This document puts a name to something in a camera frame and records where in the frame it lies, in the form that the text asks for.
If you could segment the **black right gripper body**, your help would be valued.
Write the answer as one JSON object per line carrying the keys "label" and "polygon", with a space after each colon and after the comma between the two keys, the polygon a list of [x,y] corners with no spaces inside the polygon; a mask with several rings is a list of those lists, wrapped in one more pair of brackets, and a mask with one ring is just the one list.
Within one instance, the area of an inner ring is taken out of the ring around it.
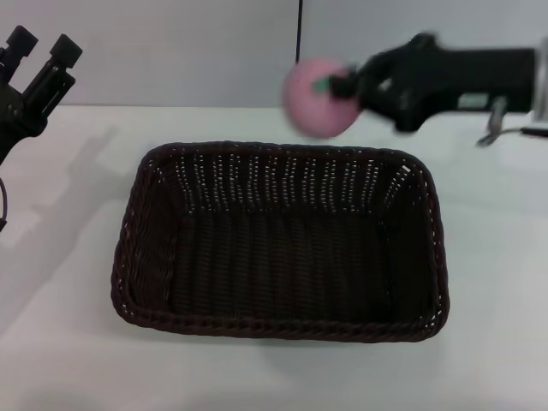
{"label": "black right gripper body", "polygon": [[421,33],[406,44],[405,57],[406,125],[444,112],[487,112],[497,98],[511,113],[533,108],[534,48],[446,49],[435,35]]}

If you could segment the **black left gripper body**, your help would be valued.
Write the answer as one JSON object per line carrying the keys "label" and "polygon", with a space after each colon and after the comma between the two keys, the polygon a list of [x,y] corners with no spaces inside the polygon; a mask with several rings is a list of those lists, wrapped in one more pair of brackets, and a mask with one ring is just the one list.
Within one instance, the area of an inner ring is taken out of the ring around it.
{"label": "black left gripper body", "polygon": [[41,135],[47,118],[26,110],[22,96],[12,86],[1,83],[1,159],[3,163],[15,145],[25,138]]}

